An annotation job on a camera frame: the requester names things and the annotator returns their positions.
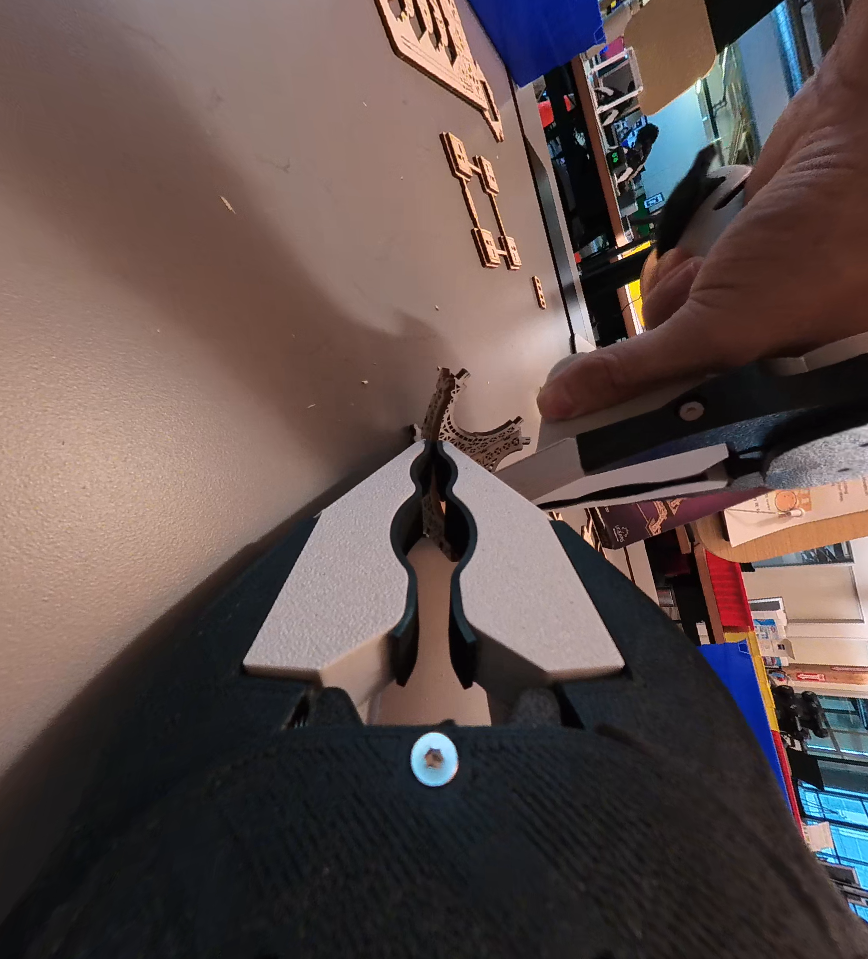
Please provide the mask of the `purple cardboard box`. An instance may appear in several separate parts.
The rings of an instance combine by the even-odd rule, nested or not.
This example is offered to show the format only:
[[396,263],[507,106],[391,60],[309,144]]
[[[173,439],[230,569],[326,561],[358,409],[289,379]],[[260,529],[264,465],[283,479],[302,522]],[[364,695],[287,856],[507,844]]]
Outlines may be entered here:
[[694,521],[696,510],[687,497],[655,498],[589,511],[603,548],[617,550]]

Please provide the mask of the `grey desk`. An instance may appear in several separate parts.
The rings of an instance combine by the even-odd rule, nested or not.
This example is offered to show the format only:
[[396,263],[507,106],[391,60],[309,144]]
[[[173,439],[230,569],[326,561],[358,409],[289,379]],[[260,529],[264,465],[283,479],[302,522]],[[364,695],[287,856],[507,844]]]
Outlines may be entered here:
[[[520,415],[567,325],[503,116],[374,2],[0,2],[0,780],[217,569],[392,457],[439,366]],[[531,276],[543,284],[536,305]]]

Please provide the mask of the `black desk rail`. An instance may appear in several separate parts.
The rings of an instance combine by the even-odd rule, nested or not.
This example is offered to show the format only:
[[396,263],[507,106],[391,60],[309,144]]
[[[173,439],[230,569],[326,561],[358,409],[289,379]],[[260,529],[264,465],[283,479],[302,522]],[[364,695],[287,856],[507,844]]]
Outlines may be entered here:
[[567,320],[569,350],[571,353],[589,353],[596,348],[594,329],[575,263],[560,201],[559,183],[540,122],[534,89],[531,86],[517,87],[512,79],[509,81]]

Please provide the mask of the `person's left hand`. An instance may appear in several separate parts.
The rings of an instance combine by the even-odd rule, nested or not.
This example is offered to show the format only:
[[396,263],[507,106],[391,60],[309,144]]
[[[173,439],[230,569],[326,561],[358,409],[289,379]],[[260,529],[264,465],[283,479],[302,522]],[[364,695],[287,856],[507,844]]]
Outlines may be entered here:
[[642,290],[644,333],[550,378],[543,419],[868,331],[868,1],[776,121],[743,210],[706,257],[663,254]]

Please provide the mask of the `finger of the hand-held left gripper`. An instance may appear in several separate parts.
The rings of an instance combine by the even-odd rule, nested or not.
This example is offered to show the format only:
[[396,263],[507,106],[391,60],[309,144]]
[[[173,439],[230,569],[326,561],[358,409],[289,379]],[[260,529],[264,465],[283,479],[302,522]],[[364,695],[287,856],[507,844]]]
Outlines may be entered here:
[[643,481],[615,484],[603,489],[593,488],[593,479],[573,480],[567,483],[535,481],[535,505],[547,510],[572,507],[623,505],[654,498],[687,497],[726,490],[728,478],[679,478],[663,481]]
[[567,483],[592,478],[593,488],[603,489],[615,484],[679,478],[729,479],[724,465],[727,458],[728,447],[721,443],[656,460],[585,473],[576,441],[565,439],[498,469],[497,478],[527,500],[535,502],[536,480]]

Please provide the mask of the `yellow plastic bin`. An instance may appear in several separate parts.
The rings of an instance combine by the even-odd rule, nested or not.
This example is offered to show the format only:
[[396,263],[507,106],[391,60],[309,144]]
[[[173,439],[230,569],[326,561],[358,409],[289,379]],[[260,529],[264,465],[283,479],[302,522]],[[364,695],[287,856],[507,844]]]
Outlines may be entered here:
[[749,652],[752,657],[752,665],[757,679],[757,685],[760,692],[760,698],[763,703],[767,723],[771,728],[772,735],[779,735],[779,726],[777,722],[776,704],[773,697],[773,687],[767,674],[764,658],[760,653],[759,646],[754,639],[747,641]]

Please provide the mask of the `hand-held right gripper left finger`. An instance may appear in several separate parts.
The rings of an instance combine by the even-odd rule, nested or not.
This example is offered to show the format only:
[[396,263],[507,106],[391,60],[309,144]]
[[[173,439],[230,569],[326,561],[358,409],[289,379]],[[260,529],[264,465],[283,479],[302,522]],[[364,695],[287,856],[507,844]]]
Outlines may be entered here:
[[421,538],[433,445],[414,443],[327,506],[247,651],[252,675],[343,689],[356,706],[416,665]]

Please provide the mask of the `red plastic bin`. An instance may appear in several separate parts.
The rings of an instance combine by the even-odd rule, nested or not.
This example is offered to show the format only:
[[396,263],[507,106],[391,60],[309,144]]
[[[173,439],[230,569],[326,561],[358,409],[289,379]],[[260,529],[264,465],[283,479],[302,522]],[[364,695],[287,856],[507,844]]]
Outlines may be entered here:
[[714,603],[725,633],[754,631],[752,611],[741,565],[704,552]]
[[785,742],[781,733],[777,730],[772,729],[772,738],[774,744],[774,750],[776,753],[776,759],[780,769],[780,781],[784,790],[785,798],[787,804],[790,808],[792,817],[798,827],[798,830],[803,834],[803,819],[800,809],[800,795],[795,784],[795,779],[793,777],[789,760],[787,757],[787,751]]

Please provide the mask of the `irregular wooden parts sheet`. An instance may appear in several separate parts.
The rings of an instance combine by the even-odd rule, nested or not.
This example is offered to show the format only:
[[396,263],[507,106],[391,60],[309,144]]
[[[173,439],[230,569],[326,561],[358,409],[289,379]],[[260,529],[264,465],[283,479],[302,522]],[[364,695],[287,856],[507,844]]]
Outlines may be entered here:
[[504,141],[493,92],[471,53],[454,1],[376,1],[396,55],[477,110]]

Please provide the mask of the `blue plastic bin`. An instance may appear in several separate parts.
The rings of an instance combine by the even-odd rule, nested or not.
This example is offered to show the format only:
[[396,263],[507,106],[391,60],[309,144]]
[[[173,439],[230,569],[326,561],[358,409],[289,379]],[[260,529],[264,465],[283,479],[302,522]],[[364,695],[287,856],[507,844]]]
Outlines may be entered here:
[[608,45],[597,1],[471,1],[519,88]]
[[728,688],[747,724],[767,758],[781,793],[780,769],[774,750],[771,728],[767,723],[747,641],[702,644],[699,652],[717,677]]

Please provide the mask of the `printed instruction sheet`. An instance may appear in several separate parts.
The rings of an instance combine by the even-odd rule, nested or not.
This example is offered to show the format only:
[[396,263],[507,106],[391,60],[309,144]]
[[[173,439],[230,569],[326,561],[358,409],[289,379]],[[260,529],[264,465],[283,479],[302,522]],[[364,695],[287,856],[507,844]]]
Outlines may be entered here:
[[772,490],[724,511],[730,545],[743,545],[812,521],[868,510],[868,477],[824,486]]

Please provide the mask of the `wooden tower base model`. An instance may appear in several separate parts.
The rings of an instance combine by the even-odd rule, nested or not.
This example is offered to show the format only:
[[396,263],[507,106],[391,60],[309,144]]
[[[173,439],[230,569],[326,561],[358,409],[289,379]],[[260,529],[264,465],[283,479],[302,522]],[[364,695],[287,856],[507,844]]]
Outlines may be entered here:
[[[447,367],[439,368],[428,411],[422,424],[414,424],[413,438],[449,442],[489,473],[494,473],[504,459],[526,449],[532,440],[522,432],[523,420],[520,416],[487,432],[473,432],[460,427],[454,419],[454,408],[468,378],[469,373],[465,369],[453,373]],[[448,560],[457,562],[463,548],[452,545],[448,539],[445,498],[433,474],[424,480],[424,490],[424,534]]]

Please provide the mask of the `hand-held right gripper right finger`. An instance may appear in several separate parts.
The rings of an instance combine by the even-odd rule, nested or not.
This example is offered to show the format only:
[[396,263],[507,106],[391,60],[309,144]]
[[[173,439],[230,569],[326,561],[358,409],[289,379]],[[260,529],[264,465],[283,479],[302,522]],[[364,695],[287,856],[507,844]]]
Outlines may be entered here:
[[511,710],[530,689],[613,677],[624,658],[563,545],[572,533],[448,442],[443,540],[456,562],[448,636],[461,684]]

